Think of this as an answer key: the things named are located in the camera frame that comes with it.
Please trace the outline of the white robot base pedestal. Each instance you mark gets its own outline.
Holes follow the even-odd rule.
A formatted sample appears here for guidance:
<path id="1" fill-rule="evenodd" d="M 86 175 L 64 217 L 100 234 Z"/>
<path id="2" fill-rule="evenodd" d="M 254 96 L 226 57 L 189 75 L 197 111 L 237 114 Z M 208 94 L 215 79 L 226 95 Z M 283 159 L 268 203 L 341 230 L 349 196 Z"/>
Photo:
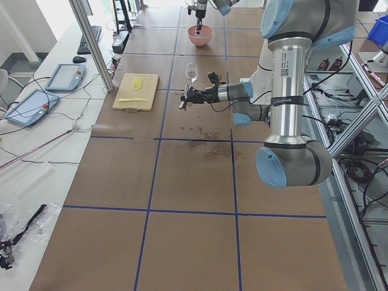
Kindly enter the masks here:
<path id="1" fill-rule="evenodd" d="M 250 76 L 243 76 L 241 81 L 250 81 L 252 85 L 266 85 L 272 76 L 273 53 L 268 48 L 268 40 L 265 39 L 256 65 L 256 70 Z"/>

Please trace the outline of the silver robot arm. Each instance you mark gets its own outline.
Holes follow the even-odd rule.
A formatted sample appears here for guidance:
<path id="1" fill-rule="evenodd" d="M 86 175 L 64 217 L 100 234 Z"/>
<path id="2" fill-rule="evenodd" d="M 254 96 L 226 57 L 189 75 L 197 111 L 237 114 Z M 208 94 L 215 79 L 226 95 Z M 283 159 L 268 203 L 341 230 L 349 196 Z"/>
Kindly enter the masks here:
<path id="1" fill-rule="evenodd" d="M 195 16 L 198 19 L 203 19 L 206 16 L 208 0 L 198 0 L 195 1 Z M 231 7 L 236 3 L 239 3 L 239 0 L 214 0 L 215 7 L 218 9 L 220 14 L 223 16 L 227 15 L 231 11 Z"/>
<path id="2" fill-rule="evenodd" d="M 269 1 L 260 33 L 269 51 L 270 103 L 261 105 L 258 91 L 262 70 L 248 81 L 222 84 L 210 73 L 210 88 L 187 86 L 180 109 L 188 103 L 232 105 L 235 125 L 267 122 L 270 135 L 256 154 L 256 169 L 270 187 L 311 186 L 327 179 L 332 156 L 318 141 L 301 132 L 304 106 L 303 77 L 313 49 L 331 49 L 355 37 L 358 1 Z"/>

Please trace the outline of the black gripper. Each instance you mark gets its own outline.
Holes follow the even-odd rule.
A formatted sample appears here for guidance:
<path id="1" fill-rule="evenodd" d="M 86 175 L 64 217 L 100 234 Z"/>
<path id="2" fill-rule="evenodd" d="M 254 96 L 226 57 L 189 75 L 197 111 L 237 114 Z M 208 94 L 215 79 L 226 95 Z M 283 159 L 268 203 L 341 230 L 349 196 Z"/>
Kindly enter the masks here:
<path id="1" fill-rule="evenodd" d="M 207 3 L 206 2 L 195 2 L 195 16 L 198 19 L 203 19 L 206 17 Z"/>
<path id="2" fill-rule="evenodd" d="M 203 104 L 205 101 L 209 104 L 219 102 L 218 90 L 215 87 L 209 87 L 205 90 L 198 90 L 192 87 L 187 94 L 188 102 L 193 104 Z"/>

